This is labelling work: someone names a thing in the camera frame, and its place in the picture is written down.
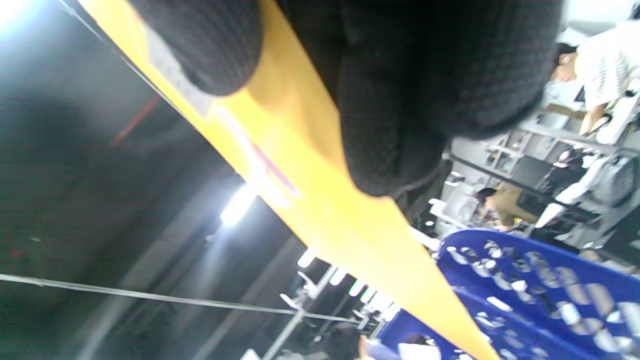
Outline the person's right hand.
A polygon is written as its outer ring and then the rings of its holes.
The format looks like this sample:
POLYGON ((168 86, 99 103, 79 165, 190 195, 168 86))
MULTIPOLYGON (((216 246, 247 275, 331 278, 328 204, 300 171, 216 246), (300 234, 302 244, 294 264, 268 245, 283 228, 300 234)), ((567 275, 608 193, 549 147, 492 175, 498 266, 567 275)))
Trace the person's right hand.
POLYGON ((456 137, 510 130, 540 104, 562 0, 278 0, 340 115, 355 186, 395 196, 456 137))

